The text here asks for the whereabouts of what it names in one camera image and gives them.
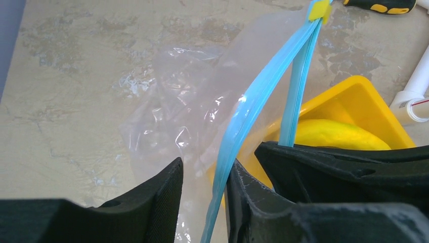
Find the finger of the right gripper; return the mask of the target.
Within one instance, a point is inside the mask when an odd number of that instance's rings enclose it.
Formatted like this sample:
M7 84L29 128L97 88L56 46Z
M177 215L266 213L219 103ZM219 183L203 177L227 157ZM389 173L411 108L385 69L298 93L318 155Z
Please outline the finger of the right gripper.
M405 203L428 214L428 146L362 151L261 143L255 156L294 203Z

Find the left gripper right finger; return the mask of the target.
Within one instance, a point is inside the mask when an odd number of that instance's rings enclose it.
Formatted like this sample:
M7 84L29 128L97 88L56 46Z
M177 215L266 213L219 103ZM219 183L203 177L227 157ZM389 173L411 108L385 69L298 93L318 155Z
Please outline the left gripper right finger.
M233 163L228 242L428 242L428 218L403 203L295 204Z

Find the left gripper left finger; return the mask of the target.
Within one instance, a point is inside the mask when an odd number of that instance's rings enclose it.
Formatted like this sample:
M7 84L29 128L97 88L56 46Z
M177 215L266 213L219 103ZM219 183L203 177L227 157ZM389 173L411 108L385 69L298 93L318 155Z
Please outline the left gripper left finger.
M174 159L101 206L66 199L1 200L1 242L174 242L184 178Z

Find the yellow banana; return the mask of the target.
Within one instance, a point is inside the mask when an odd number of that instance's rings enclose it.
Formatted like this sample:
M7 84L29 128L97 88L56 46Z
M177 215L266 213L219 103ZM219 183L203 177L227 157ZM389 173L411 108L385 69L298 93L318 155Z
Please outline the yellow banana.
M298 123L295 144L351 150L390 150L376 135L352 124L329 119L306 119Z

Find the clear zip top bag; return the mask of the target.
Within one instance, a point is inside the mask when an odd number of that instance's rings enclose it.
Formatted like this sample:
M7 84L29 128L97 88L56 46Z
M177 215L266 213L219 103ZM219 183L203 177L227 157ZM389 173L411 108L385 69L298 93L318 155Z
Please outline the clear zip top bag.
M226 242L221 191L233 160L249 159L273 124L292 144L301 104L318 94L307 77L330 6L264 14L224 50L172 46L153 58L155 81L120 131L137 182L183 161L173 242Z

